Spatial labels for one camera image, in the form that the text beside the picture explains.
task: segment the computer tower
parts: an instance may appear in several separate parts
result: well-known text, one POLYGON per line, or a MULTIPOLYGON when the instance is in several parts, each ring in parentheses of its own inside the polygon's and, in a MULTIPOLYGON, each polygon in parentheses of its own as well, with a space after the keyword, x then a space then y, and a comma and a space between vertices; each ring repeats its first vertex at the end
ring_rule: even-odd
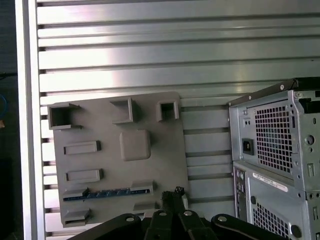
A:
POLYGON ((320 191, 244 161, 233 165, 236 216, 290 240, 320 240, 320 191))
POLYGON ((233 161, 320 191, 320 77, 287 80, 228 105, 233 161))

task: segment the metal mesh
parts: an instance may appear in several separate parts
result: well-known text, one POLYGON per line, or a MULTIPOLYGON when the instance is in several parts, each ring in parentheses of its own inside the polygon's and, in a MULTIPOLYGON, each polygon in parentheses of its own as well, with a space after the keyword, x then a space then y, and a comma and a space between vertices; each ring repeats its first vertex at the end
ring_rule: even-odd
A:
POLYGON ((285 106, 256 111, 257 154, 261 164, 287 173, 292 169, 292 136, 285 106))
POLYGON ((253 223, 259 228, 290 239, 288 224, 259 203, 257 209, 253 209, 253 223))

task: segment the white label sticker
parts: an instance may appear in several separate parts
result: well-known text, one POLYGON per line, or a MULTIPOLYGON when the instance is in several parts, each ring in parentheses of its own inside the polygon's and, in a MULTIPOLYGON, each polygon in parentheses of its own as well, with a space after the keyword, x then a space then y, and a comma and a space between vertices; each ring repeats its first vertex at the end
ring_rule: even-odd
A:
POLYGON ((256 179, 259 179, 260 181, 266 183, 266 184, 269 184, 277 189, 280 189, 281 191, 284 191, 284 192, 288 192, 288 188, 280 183, 277 183, 275 181, 272 181, 271 179, 269 178, 266 178, 264 176, 261 176, 259 174, 256 174, 256 173, 253 173, 253 177, 256 178, 256 179))

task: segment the horizontal metal slat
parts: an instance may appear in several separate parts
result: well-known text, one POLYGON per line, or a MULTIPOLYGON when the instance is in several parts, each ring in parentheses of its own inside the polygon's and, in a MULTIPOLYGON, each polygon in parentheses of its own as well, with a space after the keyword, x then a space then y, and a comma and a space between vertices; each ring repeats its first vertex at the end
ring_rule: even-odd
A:
POLYGON ((92 26, 71 26, 71 27, 49 27, 38 29, 38 37, 42 39, 52 39, 63 37, 92 37, 92 36, 114 36, 114 35, 136 35, 152 33, 173 33, 177 31, 232 31, 233 33, 254 30, 273 31, 275 34, 290 28, 293 34, 300 34, 304 29, 313 31, 319 27, 320 17, 299 17, 295 18, 250 18, 250 19, 220 19, 211 21, 178 21, 172 22, 147 22, 139 24, 116 24, 116 25, 92 25, 92 26))
POLYGON ((43 175, 55 175, 55 174, 57 174, 57 168, 55 165, 43 167, 43 175))
POLYGON ((228 128, 228 110, 182 112, 184 130, 228 128))
POLYGON ((189 166, 188 177, 215 176, 229 174, 233 171, 232 164, 217 164, 207 166, 189 166))
POLYGON ((320 41, 312 38, 172 43, 41 51, 39 69, 317 56, 320 56, 320 41))
MULTIPOLYGON (((298 0, 285 5, 286 14, 317 13, 316 0, 300 4, 298 0)), ((210 18, 232 16, 284 14, 279 1, 167 1, 126 4, 92 4, 71 6, 46 6, 37 8, 38 24, 164 20, 185 18, 210 18)))
POLYGON ((218 214, 228 214, 236 216, 234 201, 218 201, 218 202, 204 202, 193 203, 189 205, 189 209, 195 211, 199 216, 204 217, 210 221, 212 217, 218 214))
MULTIPOLYGON (((295 65, 297 63, 302 64, 299 61, 293 63, 279 62, 278 64, 282 67, 292 67, 293 64, 295 65)), ((211 88, 213 92, 211 95, 208 95, 208 97, 213 97, 215 93, 219 93, 218 90, 223 88, 229 92, 232 92, 233 90, 233 94, 239 93, 239 90, 243 91, 242 89, 237 90, 237 87, 239 86, 235 83, 238 83, 244 88, 250 86, 250 83, 248 83, 249 81, 256 82, 255 84, 252 84, 251 87, 254 87, 256 84, 265 85, 264 87, 268 84, 274 84, 272 81, 279 81, 282 79, 283 73, 270 73, 269 71, 277 70, 278 68, 279 66, 276 62, 243 62, 241 64, 225 65, 209 64, 182 67, 70 71, 40 74, 39 81, 41 92, 97 89, 100 93, 109 93, 110 97, 112 97, 114 94, 130 95, 132 93, 175 91, 179 92, 180 97, 186 98, 190 95, 191 89, 193 91, 208 91, 208 88, 211 88), (266 74, 268 74, 269 81, 266 81, 266 74), (131 87, 140 87, 141 89, 132 89, 131 87)))
POLYGON ((97 44, 123 44, 123 43, 145 43, 145 42, 168 42, 168 41, 201 41, 201 40, 230 40, 248 38, 283 38, 304 37, 307 35, 319 36, 320 27, 288 27, 275 30, 269 29, 233 29, 227 30, 189 30, 186 32, 144 33, 144 34, 120 34, 105 36, 81 36, 81 37, 57 37, 38 40, 39 47, 61 47, 61 46, 84 46, 97 44))
POLYGON ((214 96, 214 97, 193 97, 181 99, 181 106, 186 107, 206 107, 206 106, 222 106, 228 102, 239 98, 240 95, 234 96, 214 96))
POLYGON ((53 142, 42 143, 42 160, 44 162, 52 162, 56 160, 55 145, 53 142))
POLYGON ((231 164, 230 155, 218 155, 218 156, 197 156, 187 157, 186 165, 188 167, 194 166, 206 166, 206 165, 218 165, 218 164, 231 164))
POLYGON ((57 185, 58 178, 57 175, 47 175, 43 177, 43 184, 44 185, 57 185))
POLYGON ((86 90, 86 91, 76 91, 76 92, 66 92, 65 94, 59 93, 50 93, 47 96, 40 97, 40 104, 42 106, 50 105, 54 103, 61 103, 61 102, 70 102, 70 101, 79 101, 79 100, 89 100, 89 99, 99 99, 99 98, 110 98, 110 97, 120 97, 120 96, 128 96, 128 95, 135 95, 135 94, 147 94, 147 93, 161 93, 167 91, 174 91, 179 93, 181 98, 194 98, 188 100, 182 100, 181 104, 182 107, 192 107, 191 105, 198 105, 198 106, 205 106, 208 104, 208 101, 217 100, 220 101, 222 104, 226 103, 225 99, 226 96, 223 98, 216 98, 216 96, 223 96, 223 95, 232 95, 228 96, 228 98, 236 98, 239 95, 243 95, 246 93, 251 93, 257 90, 261 90, 263 87, 269 87, 272 83, 277 83, 278 81, 272 82, 260 82, 256 83, 255 85, 251 85, 251 83, 238 83, 234 84, 233 86, 228 84, 223 84, 223 86, 215 85, 215 84, 203 84, 202 87, 195 87, 193 89, 181 89, 180 87, 158 87, 157 89, 136 89, 136 92, 133 93, 131 91, 110 91, 110 90, 86 90))
POLYGON ((221 198, 234 195, 233 178, 216 178, 189 181, 191 199, 221 198))
POLYGON ((184 136, 186 153, 202 153, 230 150, 228 132, 191 134, 184 136))
POLYGON ((46 209, 54 209, 60 207, 58 189, 44 190, 44 207, 46 209))
POLYGON ((43 139, 54 137, 54 131, 49 129, 49 120, 41 120, 41 137, 43 139))

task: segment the power supply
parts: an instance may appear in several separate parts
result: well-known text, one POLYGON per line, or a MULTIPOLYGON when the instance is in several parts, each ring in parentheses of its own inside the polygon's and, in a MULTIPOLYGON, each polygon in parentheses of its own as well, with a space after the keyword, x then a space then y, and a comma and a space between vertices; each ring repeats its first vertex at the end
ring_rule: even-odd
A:
POLYGON ((228 103, 232 160, 320 191, 320 78, 295 78, 228 103))

